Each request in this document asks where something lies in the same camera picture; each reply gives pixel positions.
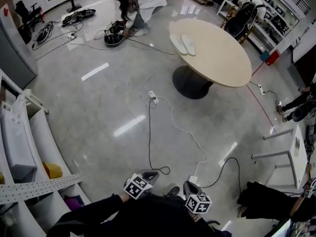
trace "person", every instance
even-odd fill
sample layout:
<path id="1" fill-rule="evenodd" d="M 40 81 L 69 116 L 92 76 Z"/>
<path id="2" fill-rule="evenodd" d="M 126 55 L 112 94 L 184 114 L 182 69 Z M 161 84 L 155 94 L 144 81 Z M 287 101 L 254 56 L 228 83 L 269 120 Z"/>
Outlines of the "person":
<path id="1" fill-rule="evenodd" d="M 131 27 L 137 31 L 134 36 L 140 37 L 148 33 L 148 20 L 167 5 L 166 0 L 117 0 L 120 2 L 121 18 L 126 21 L 124 36 L 130 35 Z"/>
<path id="2" fill-rule="evenodd" d="M 303 104 L 305 101 L 307 101 L 310 95 L 316 95 L 316 85 L 312 83 L 307 88 L 299 88 L 299 91 L 302 94 L 299 95 L 297 98 L 295 98 L 291 103 L 288 103 L 285 106 L 281 106 L 281 105 L 277 106 L 277 112 L 280 115 L 283 115 L 284 112 Z M 287 117 L 282 118 L 283 123 L 292 120 L 292 116 L 293 116 L 293 112 L 291 112 L 290 115 L 288 115 Z"/>
<path id="3" fill-rule="evenodd" d="M 294 222 L 308 221 L 316 215 L 316 198 L 289 197 L 283 192 L 257 182 L 247 183 L 238 204 L 242 205 L 238 217 L 247 219 L 291 218 Z"/>
<path id="4" fill-rule="evenodd" d="M 184 200 L 177 196 L 179 191 L 175 186 L 163 197 L 149 193 L 137 200 L 125 192 L 112 195 L 64 214 L 47 236 L 224 236 L 221 231 L 210 228 L 200 215 L 189 213 Z M 107 220 L 116 212 L 112 220 Z"/>
<path id="5" fill-rule="evenodd" d="M 238 5 L 241 6 L 243 5 L 245 2 L 250 2 L 250 0 L 238 0 Z M 252 2 L 258 6 L 258 5 L 263 5 L 262 0 L 252 0 Z M 257 9 L 257 17 L 256 17 L 256 21 L 258 21 L 259 23 L 264 21 L 265 15 L 266 15 L 267 9 L 265 7 L 260 7 Z"/>

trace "black table base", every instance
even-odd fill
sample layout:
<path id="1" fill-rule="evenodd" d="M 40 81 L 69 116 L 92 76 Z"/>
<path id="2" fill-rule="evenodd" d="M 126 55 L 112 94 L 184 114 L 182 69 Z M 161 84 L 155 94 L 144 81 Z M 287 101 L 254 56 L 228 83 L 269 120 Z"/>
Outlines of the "black table base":
<path id="1" fill-rule="evenodd" d="M 177 68 L 172 76 L 176 89 L 185 97 L 200 99 L 207 95 L 209 88 L 213 85 L 188 66 Z"/>
<path id="2" fill-rule="evenodd" d="M 74 0 L 70 0 L 70 2 L 71 2 L 71 6 L 72 7 L 67 9 L 68 13 L 71 13 L 71 12 L 73 12 L 75 10 L 78 10 L 78 9 L 82 8 L 82 6 L 80 4 L 76 4 L 75 5 Z"/>

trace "red box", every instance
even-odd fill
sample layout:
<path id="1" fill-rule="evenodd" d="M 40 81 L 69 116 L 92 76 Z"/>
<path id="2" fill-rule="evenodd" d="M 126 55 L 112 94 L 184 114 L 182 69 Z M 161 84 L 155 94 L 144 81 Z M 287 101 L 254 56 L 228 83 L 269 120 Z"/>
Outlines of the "red box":
<path id="1" fill-rule="evenodd" d="M 268 59 L 266 59 L 266 63 L 268 64 L 268 66 L 270 66 L 271 64 L 273 64 L 276 60 L 277 60 L 277 58 L 279 58 L 280 57 L 280 53 L 276 50 L 276 51 L 274 51 L 271 55 L 270 55 L 270 57 L 268 58 Z"/>

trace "jeans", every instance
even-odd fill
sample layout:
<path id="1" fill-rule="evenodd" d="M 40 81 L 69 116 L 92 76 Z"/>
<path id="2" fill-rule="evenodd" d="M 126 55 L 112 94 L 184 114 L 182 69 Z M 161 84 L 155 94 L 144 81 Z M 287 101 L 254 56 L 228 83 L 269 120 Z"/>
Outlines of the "jeans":
<path id="1" fill-rule="evenodd" d="M 287 105 L 283 106 L 282 111 L 286 112 L 287 110 L 290 110 L 294 107 L 301 105 L 302 103 L 304 103 L 307 100 L 307 97 L 309 94 L 310 94 L 310 92 L 302 93 L 297 98 L 295 98 L 291 103 L 288 103 Z M 286 117 L 287 121 L 292 120 L 292 115 L 293 115 L 293 112 L 291 112 L 290 115 Z"/>
<path id="2" fill-rule="evenodd" d="M 157 11 L 159 11 L 162 8 L 162 6 L 158 6 L 153 10 L 153 14 L 156 13 Z M 134 24 L 133 27 L 138 28 L 138 29 L 147 29 L 148 24 L 144 22 L 144 20 L 142 19 L 142 16 L 140 15 L 140 13 L 138 12 L 135 20 L 134 20 Z"/>

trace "fiducial marker cube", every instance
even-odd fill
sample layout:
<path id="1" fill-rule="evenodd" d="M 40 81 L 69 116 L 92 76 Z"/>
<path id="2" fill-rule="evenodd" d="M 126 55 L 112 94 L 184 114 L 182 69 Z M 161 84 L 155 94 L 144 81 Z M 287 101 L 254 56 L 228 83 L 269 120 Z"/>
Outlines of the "fiducial marker cube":
<path id="1" fill-rule="evenodd" d="M 123 190 L 129 194 L 130 197 L 139 199 L 146 196 L 151 189 L 152 185 L 134 173 Z"/>
<path id="2" fill-rule="evenodd" d="M 212 200 L 206 195 L 190 195 L 186 201 L 186 208 L 194 214 L 207 213 Z"/>

